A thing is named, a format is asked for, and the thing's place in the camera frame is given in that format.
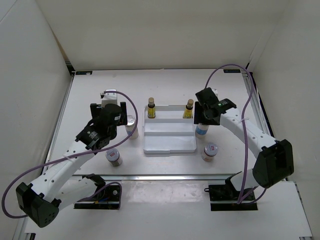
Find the tall silver-lid jar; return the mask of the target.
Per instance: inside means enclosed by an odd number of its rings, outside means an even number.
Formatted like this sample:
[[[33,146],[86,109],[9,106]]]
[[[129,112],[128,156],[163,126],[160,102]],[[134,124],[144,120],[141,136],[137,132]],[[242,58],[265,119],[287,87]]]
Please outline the tall silver-lid jar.
[[[125,125],[125,130],[127,135],[130,135],[130,139],[134,140],[139,137],[139,131],[137,125],[137,120],[133,115],[127,116],[127,125]]]
[[[209,125],[199,123],[195,128],[195,136],[199,139],[204,138],[208,132]]]

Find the brown sauce bottle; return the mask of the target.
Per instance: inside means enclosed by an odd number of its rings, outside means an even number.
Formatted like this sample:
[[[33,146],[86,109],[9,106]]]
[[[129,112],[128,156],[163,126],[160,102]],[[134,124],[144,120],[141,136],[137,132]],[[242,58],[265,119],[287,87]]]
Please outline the brown sauce bottle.
[[[187,101],[187,104],[185,105],[185,109],[182,115],[183,119],[192,119],[193,118],[193,106],[194,106],[194,100],[189,99]]]
[[[148,98],[147,116],[150,119],[154,119],[156,117],[156,105],[153,97]]]

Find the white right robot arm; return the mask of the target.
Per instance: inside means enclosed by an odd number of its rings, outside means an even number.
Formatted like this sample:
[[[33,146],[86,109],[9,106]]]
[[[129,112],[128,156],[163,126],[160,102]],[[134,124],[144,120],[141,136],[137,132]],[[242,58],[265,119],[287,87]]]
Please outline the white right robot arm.
[[[244,143],[245,154],[252,153],[256,158],[253,168],[245,168],[225,181],[227,198],[236,200],[246,189],[268,189],[294,173],[293,147],[288,140],[277,140],[263,132],[241,116],[231,100],[219,100],[210,87],[195,96],[194,123],[225,127]]]

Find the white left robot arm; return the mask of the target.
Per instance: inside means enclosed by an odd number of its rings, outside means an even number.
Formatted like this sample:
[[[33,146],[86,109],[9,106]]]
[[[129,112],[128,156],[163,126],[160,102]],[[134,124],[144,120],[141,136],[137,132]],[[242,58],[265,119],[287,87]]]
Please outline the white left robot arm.
[[[116,138],[117,127],[127,124],[127,106],[125,102],[104,107],[92,103],[90,108],[92,119],[65,152],[66,160],[52,164],[30,184],[22,182],[16,188],[20,209],[40,228],[77,201],[104,199],[106,183],[99,175],[92,173],[79,181],[71,181],[70,177]]]

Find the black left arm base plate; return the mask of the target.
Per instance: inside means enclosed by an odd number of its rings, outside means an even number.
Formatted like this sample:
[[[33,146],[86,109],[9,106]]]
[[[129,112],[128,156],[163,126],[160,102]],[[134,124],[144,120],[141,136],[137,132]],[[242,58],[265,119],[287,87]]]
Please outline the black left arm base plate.
[[[121,208],[122,185],[119,182],[106,184],[106,188],[89,201],[76,202],[76,210],[119,210]]]

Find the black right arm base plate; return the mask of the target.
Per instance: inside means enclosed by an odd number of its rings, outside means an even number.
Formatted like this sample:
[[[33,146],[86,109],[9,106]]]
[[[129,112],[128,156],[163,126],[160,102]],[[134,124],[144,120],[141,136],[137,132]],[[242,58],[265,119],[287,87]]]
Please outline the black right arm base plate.
[[[250,192],[251,188],[244,190],[245,199],[237,204],[240,192],[232,192],[225,183],[225,180],[209,180],[208,186],[204,192],[209,195],[210,210],[212,212],[239,212],[239,211],[257,211],[257,203],[251,203],[256,200],[255,193]]]

